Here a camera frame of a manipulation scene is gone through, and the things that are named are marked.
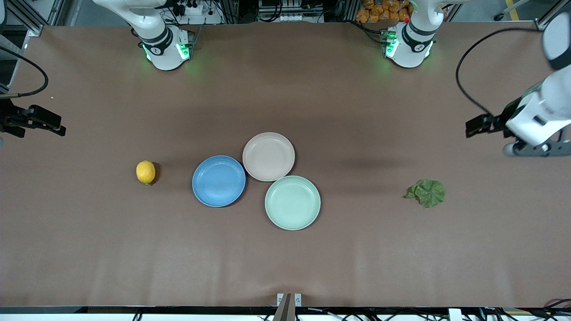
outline green leaf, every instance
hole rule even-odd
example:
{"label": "green leaf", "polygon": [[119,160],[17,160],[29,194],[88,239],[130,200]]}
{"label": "green leaf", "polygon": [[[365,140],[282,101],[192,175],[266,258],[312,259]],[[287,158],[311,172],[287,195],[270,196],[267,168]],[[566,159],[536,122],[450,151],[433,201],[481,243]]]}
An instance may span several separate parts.
{"label": "green leaf", "polygon": [[410,188],[405,198],[416,197],[422,206],[430,208],[442,203],[445,194],[446,188],[439,181],[422,179]]}
{"label": "green leaf", "polygon": [[414,197],[416,197],[415,189],[416,189],[416,185],[411,186],[411,188],[408,189],[408,193],[404,194],[404,198],[414,198]]}

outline cable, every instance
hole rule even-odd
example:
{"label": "cable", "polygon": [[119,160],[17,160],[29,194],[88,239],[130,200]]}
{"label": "cable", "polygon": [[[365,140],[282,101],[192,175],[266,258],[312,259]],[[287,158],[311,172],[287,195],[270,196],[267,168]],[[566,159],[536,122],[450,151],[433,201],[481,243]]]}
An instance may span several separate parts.
{"label": "cable", "polygon": [[359,28],[359,29],[361,29],[362,31],[365,31],[365,32],[369,32],[369,33],[372,33],[372,34],[381,34],[381,31],[369,29],[369,28],[363,26],[362,23],[357,23],[356,21],[353,21],[353,20],[343,20],[342,22],[349,22],[350,24],[356,26],[357,28]]}
{"label": "cable", "polygon": [[220,24],[222,24],[222,15],[224,15],[224,19],[226,20],[226,24],[227,24],[227,25],[228,25],[228,21],[231,20],[231,19],[228,19],[228,16],[227,16],[227,15],[229,15],[230,17],[234,17],[234,18],[236,18],[236,19],[239,19],[239,17],[237,17],[237,16],[235,16],[235,15],[233,15],[233,14],[231,14],[231,13],[227,13],[226,11],[222,10],[222,8],[220,7],[220,4],[218,4],[217,1],[214,1],[214,5],[215,5],[216,8],[217,8],[216,11],[220,10]]}
{"label": "cable", "polygon": [[340,316],[338,316],[338,315],[336,315],[336,314],[333,314],[333,313],[331,313],[331,312],[329,312],[329,311],[324,311],[324,310],[321,310],[321,309],[318,309],[318,308],[307,308],[307,309],[308,309],[308,310],[311,310],[311,311],[319,311],[319,312],[327,313],[328,315],[333,316],[334,318],[338,318],[339,320],[343,320],[342,317],[340,317]]}
{"label": "cable", "polygon": [[272,15],[272,17],[268,20],[264,20],[259,18],[260,21],[263,22],[273,22],[276,21],[276,19],[278,19],[280,17],[280,15],[282,14],[282,9],[283,9],[283,3],[282,0],[276,0],[276,10],[274,10],[274,14]]}
{"label": "cable", "polygon": [[489,111],[486,107],[484,107],[482,104],[480,104],[478,101],[476,101],[474,98],[472,98],[472,96],[470,96],[466,90],[464,89],[464,87],[462,86],[462,84],[460,84],[460,77],[459,77],[459,73],[460,73],[460,66],[462,65],[464,58],[466,58],[466,56],[479,44],[481,44],[484,40],[497,35],[499,33],[504,33],[506,31],[524,31],[524,32],[541,32],[540,30],[537,29],[530,29],[530,28],[521,28],[521,27],[511,27],[511,28],[506,28],[506,29],[500,29],[500,30],[496,30],[492,33],[490,33],[489,35],[487,35],[486,37],[483,37],[482,39],[478,40],[475,44],[473,44],[465,53],[464,55],[462,55],[462,58],[460,58],[460,61],[458,61],[458,66],[456,66],[456,85],[458,85],[458,88],[460,89],[460,91],[464,94],[464,96],[471,101],[474,105],[476,105],[478,108],[482,109],[483,112],[485,112],[486,114],[493,116],[492,112]]}
{"label": "cable", "polygon": [[0,95],[0,98],[16,98],[16,97],[32,96],[32,95],[39,93],[40,91],[44,90],[47,87],[47,81],[48,81],[47,74],[45,71],[43,71],[43,69],[40,66],[36,65],[33,61],[29,60],[28,58],[24,57],[23,55],[17,54],[8,48],[0,46],[0,50],[5,51],[5,52],[7,52],[13,56],[20,58],[23,61],[29,63],[30,65],[35,67],[40,73],[42,73],[42,76],[43,76],[43,85],[40,88],[38,88],[36,90],[29,91],[27,93],[3,94],[3,95]]}
{"label": "cable", "polygon": [[550,305],[548,305],[548,306],[545,306],[545,307],[543,307],[543,308],[544,308],[544,309],[554,308],[554,307],[558,306],[559,304],[565,303],[565,302],[571,302],[571,299],[559,300],[559,301],[557,301],[557,302],[555,302],[555,303],[552,303],[552,304],[550,304]]}
{"label": "cable", "polygon": [[333,10],[335,10],[335,8],[331,8],[331,9],[329,9],[329,10],[327,10],[327,11],[323,11],[323,8],[321,8],[321,14],[320,14],[319,17],[317,18],[317,23],[319,23],[319,19],[321,19],[321,16],[322,16],[322,15],[324,15],[324,14],[330,12],[330,11],[333,11]]}
{"label": "cable", "polygon": [[396,311],[393,315],[389,316],[385,321],[390,321],[392,318],[396,317],[396,315],[399,313],[400,311]]}
{"label": "cable", "polygon": [[496,315],[496,320],[497,321],[504,321],[504,318],[501,317],[500,313],[498,312],[497,309],[493,309],[494,314]]}
{"label": "cable", "polygon": [[345,318],[342,318],[341,321],[347,321],[347,318],[349,318],[350,316],[356,317],[357,319],[359,319],[359,321],[365,321],[365,320],[363,320],[360,316],[358,316],[358,315],[356,315],[356,314],[348,314],[348,315],[345,316]]}
{"label": "cable", "polygon": [[175,20],[175,23],[176,23],[176,24],[175,24],[175,26],[177,26],[177,27],[180,27],[180,26],[181,26],[181,24],[178,22],[178,19],[177,19],[177,17],[176,17],[176,15],[175,15],[175,13],[174,13],[174,12],[172,12],[172,9],[171,9],[170,7],[167,7],[167,9],[168,9],[168,10],[171,12],[171,14],[172,14],[172,18]]}
{"label": "cable", "polygon": [[505,312],[505,310],[503,308],[498,308],[498,310],[500,310],[500,312],[502,312],[503,314],[505,314],[509,319],[511,319],[512,321],[519,321],[518,319],[512,317],[509,313]]}
{"label": "cable", "polygon": [[137,313],[135,313],[135,315],[133,316],[132,321],[141,321],[142,319],[143,319],[143,312],[141,312],[141,309],[139,309]]}

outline plate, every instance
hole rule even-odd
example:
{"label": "plate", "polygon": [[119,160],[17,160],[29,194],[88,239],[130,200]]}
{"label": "plate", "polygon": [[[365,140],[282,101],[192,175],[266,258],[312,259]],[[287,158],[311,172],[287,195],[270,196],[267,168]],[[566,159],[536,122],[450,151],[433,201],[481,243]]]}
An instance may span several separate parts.
{"label": "plate", "polygon": [[284,230],[308,227],[319,214],[321,198],[313,183],[300,176],[278,179],[266,193],[266,213]]}
{"label": "plate", "polygon": [[230,156],[204,160],[192,176],[192,192],[204,205],[222,207],[236,201],[246,186],[242,165]]}
{"label": "plate", "polygon": [[253,178],[273,182],[291,171],[295,151],[286,137],[277,133],[262,133],[246,144],[242,161]]}

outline green led light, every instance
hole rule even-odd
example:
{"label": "green led light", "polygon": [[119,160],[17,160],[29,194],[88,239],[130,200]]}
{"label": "green led light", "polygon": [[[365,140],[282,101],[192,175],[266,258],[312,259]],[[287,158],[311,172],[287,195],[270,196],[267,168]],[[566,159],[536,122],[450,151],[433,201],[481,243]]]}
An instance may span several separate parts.
{"label": "green led light", "polygon": [[176,48],[178,49],[179,54],[180,54],[180,57],[181,57],[183,60],[188,59],[188,57],[189,57],[189,55],[188,55],[188,50],[186,49],[186,46],[185,46],[185,45],[179,45],[179,44],[177,43],[177,44],[176,44]]}
{"label": "green led light", "polygon": [[144,53],[147,54],[147,60],[151,61],[151,56],[148,55],[147,48],[145,48],[144,45],[143,45],[143,50],[144,50]]}
{"label": "green led light", "polygon": [[391,43],[388,47],[387,47],[387,56],[389,57],[393,57],[395,55],[396,52],[396,48],[399,46],[399,40],[395,39],[395,41],[393,41],[393,43]]}

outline lemon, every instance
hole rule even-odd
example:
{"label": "lemon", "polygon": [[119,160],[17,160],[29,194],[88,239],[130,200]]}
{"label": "lemon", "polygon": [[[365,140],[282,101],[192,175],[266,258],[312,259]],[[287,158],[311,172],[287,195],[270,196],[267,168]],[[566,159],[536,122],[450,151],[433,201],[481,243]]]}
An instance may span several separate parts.
{"label": "lemon", "polygon": [[137,178],[146,185],[155,179],[155,165],[147,160],[137,165]]}

